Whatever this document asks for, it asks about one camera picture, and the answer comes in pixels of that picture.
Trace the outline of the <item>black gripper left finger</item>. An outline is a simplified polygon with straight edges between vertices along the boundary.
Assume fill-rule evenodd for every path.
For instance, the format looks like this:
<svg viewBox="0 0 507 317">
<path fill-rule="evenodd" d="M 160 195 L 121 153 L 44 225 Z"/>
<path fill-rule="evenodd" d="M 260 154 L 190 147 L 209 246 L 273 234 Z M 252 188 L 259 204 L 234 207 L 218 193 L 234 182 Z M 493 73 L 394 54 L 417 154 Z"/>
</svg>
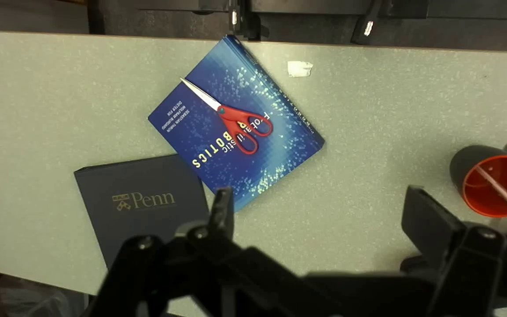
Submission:
<svg viewBox="0 0 507 317">
<path fill-rule="evenodd" d="M 234 193 L 230 188 L 220 188 L 215 193 L 208 226 L 225 237 L 234 235 Z"/>
</svg>

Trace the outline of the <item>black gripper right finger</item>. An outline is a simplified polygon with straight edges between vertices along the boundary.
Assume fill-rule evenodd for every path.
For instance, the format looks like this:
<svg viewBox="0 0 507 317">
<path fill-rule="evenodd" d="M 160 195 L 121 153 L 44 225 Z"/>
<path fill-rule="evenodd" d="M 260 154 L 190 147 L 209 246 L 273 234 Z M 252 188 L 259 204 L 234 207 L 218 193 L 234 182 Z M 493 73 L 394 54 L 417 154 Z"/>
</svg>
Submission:
<svg viewBox="0 0 507 317">
<path fill-rule="evenodd" d="M 463 221 L 424 188 L 408 186 L 401 228 L 424 256 L 443 256 L 463 230 Z"/>
</svg>

